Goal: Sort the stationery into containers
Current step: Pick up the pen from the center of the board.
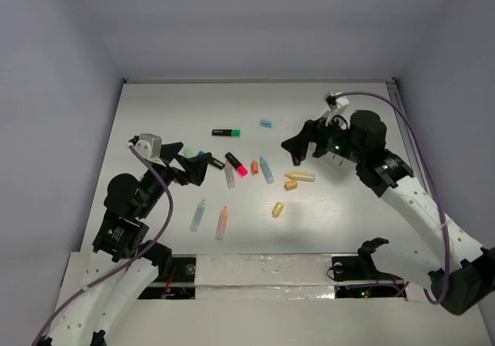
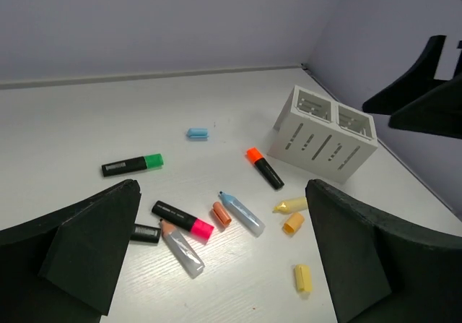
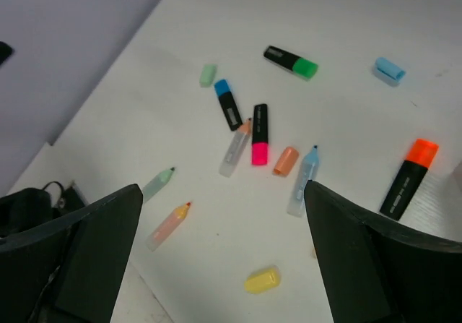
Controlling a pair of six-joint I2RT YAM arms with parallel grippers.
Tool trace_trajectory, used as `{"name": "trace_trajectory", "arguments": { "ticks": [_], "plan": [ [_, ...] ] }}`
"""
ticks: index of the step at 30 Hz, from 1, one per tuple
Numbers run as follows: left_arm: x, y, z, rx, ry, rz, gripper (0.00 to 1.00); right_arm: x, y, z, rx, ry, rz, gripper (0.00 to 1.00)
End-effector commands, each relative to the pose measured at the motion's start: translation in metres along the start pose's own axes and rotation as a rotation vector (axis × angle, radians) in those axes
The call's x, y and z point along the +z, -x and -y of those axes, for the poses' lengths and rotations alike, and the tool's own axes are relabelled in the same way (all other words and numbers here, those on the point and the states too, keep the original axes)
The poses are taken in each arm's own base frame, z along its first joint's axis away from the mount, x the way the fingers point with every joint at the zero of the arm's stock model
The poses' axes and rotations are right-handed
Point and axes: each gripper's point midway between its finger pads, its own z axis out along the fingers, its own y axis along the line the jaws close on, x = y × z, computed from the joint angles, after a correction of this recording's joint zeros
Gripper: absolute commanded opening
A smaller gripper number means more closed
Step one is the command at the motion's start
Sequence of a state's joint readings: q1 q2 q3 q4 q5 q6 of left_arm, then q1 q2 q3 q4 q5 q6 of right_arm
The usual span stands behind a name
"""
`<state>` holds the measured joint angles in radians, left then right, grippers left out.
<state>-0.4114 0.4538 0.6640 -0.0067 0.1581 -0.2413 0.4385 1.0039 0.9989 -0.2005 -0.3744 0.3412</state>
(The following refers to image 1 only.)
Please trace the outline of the blue marker cap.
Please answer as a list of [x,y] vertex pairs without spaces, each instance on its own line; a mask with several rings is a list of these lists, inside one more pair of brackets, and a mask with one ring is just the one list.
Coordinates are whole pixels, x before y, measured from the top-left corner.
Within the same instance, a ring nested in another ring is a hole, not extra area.
[[266,127],[266,128],[271,128],[272,122],[271,122],[271,120],[262,119],[262,120],[260,120],[260,125],[263,127]]

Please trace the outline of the orange clear marker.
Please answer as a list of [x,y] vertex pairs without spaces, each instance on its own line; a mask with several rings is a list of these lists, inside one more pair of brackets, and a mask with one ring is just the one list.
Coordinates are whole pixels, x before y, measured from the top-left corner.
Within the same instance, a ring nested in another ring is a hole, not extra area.
[[227,187],[229,189],[235,188],[235,179],[234,179],[234,171],[232,165],[226,161],[224,167],[225,177],[227,181]]

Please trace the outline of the blue pastel marker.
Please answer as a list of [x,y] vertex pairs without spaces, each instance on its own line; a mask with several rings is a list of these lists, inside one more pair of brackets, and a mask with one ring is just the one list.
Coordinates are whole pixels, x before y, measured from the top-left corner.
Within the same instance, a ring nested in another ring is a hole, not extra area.
[[261,156],[259,164],[267,184],[274,183],[274,177],[266,159]]

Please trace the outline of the pink black highlighter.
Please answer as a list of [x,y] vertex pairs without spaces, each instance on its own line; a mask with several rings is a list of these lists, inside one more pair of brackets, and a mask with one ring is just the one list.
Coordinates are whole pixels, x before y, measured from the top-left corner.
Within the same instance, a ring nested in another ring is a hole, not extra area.
[[231,152],[227,152],[225,158],[241,177],[248,175],[248,170]]

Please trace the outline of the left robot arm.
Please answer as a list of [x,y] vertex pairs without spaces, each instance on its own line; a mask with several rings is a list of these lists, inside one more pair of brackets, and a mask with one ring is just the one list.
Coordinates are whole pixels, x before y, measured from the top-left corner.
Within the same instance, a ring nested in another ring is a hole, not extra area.
[[157,238],[145,238],[149,227],[144,220],[166,196],[169,223],[174,208],[170,184],[200,186],[212,156],[186,158],[179,153],[181,142],[164,144],[148,133],[130,139],[127,147],[147,170],[141,178],[119,174],[108,184],[105,213],[80,288],[54,311],[35,345],[109,345],[144,289],[173,274],[171,249]]

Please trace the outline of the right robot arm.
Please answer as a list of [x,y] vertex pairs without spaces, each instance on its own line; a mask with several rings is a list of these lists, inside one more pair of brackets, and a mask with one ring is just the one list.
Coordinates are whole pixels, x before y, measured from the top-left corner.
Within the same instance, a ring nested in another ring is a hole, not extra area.
[[374,238],[358,249],[359,274],[373,278],[393,273],[422,286],[429,299],[460,316],[494,291],[494,250],[470,237],[439,210],[414,176],[411,167],[386,148],[387,127],[378,114],[355,111],[346,126],[340,115],[326,113],[308,120],[294,137],[282,142],[299,165],[309,144],[312,157],[331,153],[356,166],[360,182],[397,211],[427,248],[405,248],[386,238]]

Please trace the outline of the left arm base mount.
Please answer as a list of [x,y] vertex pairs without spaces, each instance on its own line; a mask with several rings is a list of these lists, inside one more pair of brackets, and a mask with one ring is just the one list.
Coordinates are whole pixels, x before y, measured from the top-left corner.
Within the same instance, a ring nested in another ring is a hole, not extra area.
[[159,276],[139,295],[140,300],[194,300],[196,256],[174,255],[169,272]]

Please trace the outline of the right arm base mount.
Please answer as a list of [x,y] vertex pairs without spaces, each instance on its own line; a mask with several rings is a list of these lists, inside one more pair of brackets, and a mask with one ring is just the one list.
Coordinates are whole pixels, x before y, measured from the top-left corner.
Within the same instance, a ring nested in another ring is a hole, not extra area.
[[333,256],[326,276],[335,283],[337,299],[407,298],[407,283],[387,272],[379,272],[372,254],[389,241],[365,241],[356,254]]

